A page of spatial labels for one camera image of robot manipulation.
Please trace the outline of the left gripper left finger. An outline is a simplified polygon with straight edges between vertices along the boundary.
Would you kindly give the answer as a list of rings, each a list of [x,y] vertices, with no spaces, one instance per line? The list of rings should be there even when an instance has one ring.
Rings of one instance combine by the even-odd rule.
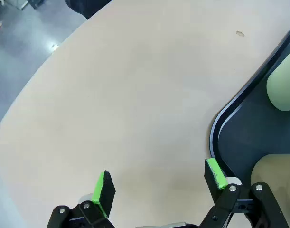
[[[101,172],[90,200],[74,208],[65,205],[53,209],[48,228],[113,228],[109,221],[114,195],[112,178],[107,170]]]

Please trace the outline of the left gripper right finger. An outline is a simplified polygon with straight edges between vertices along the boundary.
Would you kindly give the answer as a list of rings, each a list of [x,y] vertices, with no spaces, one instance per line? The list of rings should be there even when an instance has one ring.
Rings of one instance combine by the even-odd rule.
[[[289,226],[267,183],[257,182],[250,187],[228,183],[215,158],[205,160],[204,178],[214,206],[201,228],[226,228],[233,214],[244,214],[253,228]]]

